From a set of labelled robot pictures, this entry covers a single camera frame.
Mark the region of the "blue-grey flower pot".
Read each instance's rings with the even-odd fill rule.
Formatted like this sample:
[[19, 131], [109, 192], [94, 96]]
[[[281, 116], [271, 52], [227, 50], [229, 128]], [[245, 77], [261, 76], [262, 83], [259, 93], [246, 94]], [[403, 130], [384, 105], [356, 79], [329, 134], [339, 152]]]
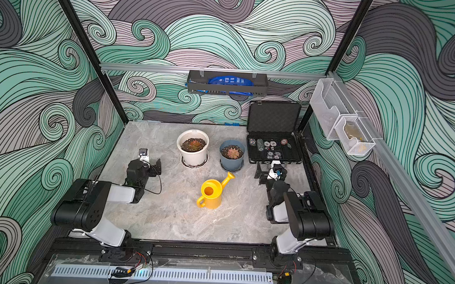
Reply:
[[240, 141], [227, 140], [220, 146], [220, 164], [225, 171], [236, 172], [244, 165], [245, 147]]

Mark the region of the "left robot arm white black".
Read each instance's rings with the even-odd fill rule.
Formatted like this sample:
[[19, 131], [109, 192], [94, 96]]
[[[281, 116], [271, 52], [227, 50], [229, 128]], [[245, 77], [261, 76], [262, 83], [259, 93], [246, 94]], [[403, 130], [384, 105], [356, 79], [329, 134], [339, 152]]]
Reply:
[[130, 232], [114, 225], [104, 216], [104, 211], [110, 202], [138, 204], [146, 192], [151, 193], [146, 184], [150, 178], [160, 177], [162, 163], [158, 159], [151, 164], [148, 159], [142, 153], [138, 159], [130, 161], [123, 185], [77, 179], [54, 207], [52, 224], [69, 228], [108, 247], [129, 245]]

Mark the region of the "yellow plastic watering can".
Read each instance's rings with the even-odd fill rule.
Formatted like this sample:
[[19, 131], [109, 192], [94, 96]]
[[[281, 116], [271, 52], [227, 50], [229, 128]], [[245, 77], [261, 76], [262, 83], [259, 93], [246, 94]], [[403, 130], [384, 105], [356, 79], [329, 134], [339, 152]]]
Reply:
[[201, 196], [196, 205], [200, 208], [217, 209], [222, 204], [222, 193], [225, 186], [233, 179], [235, 176], [228, 172], [222, 182], [213, 179], [206, 180], [201, 186]]

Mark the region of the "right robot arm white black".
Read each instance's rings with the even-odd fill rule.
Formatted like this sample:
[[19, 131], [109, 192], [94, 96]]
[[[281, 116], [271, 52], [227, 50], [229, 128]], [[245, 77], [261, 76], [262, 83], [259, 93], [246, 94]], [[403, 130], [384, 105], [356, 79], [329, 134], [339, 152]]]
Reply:
[[287, 229], [271, 242], [270, 257], [297, 255], [305, 247], [328, 247], [332, 244], [334, 224], [322, 198], [315, 191], [297, 193], [286, 182], [288, 171], [277, 161], [263, 170], [256, 164], [255, 178], [267, 191], [266, 217], [272, 224]]

